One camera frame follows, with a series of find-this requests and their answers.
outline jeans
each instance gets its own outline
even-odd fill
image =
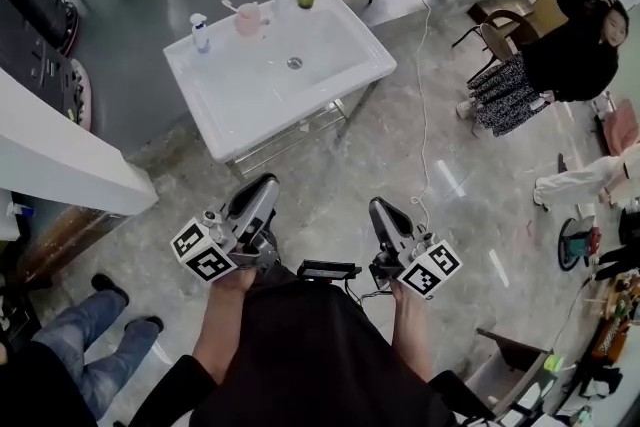
[[[84,352],[113,324],[124,307],[125,300],[120,294],[112,290],[96,292],[78,306],[67,308],[33,337],[33,341],[46,345],[58,356],[96,421],[105,414],[158,338],[156,324],[135,320],[125,329],[116,352],[85,365]]]

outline black shoe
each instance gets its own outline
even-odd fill
[[[147,322],[151,322],[152,324],[155,324],[156,326],[158,326],[158,333],[162,333],[164,331],[164,322],[162,322],[160,317],[157,317],[155,315],[151,315],[150,317],[140,317],[130,322],[127,322],[127,325],[124,326],[124,329],[126,330],[132,322],[137,322],[138,320],[145,320]]]
[[[101,273],[96,274],[91,278],[91,286],[98,292],[102,292],[103,290],[113,290],[116,294],[124,298],[125,306],[129,305],[129,295],[120,287],[116,286],[109,276]]]

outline black shirt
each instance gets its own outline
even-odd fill
[[[592,100],[618,71],[618,52],[600,43],[609,6],[601,0],[556,0],[569,19],[522,49],[531,87],[556,100]]]
[[[91,411],[58,357],[29,342],[0,366],[0,424],[96,427]]]
[[[295,282],[244,304],[240,345],[217,386],[190,356],[129,427],[456,425],[437,393],[338,287]]]

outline person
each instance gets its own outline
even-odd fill
[[[566,171],[536,180],[536,205],[580,205],[597,197],[600,203],[625,206],[640,196],[640,144],[622,155],[605,156],[576,171]]]
[[[428,384],[425,301],[392,284],[393,343],[339,287],[281,264],[211,287],[200,336],[129,427],[457,425]]]
[[[609,251],[595,258],[594,267],[608,263],[611,265],[598,268],[591,274],[591,278],[595,281],[604,281],[605,279],[615,278],[618,274],[640,268],[640,245],[632,243]]]
[[[38,331],[0,366],[5,425],[96,426],[164,329],[155,316],[129,322],[117,350],[88,365],[84,352],[118,318],[129,296],[104,274],[96,293]]]
[[[458,104],[473,133],[508,134],[554,101],[587,101],[609,85],[618,70],[618,47],[629,31],[619,0],[556,0],[568,21],[522,51],[489,68],[469,84],[470,99]]]

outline sink basin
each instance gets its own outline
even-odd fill
[[[342,0],[312,9],[290,0],[282,19],[260,6],[260,33],[240,36],[229,16],[164,54],[214,159],[228,161],[333,100],[389,75],[396,62]]]

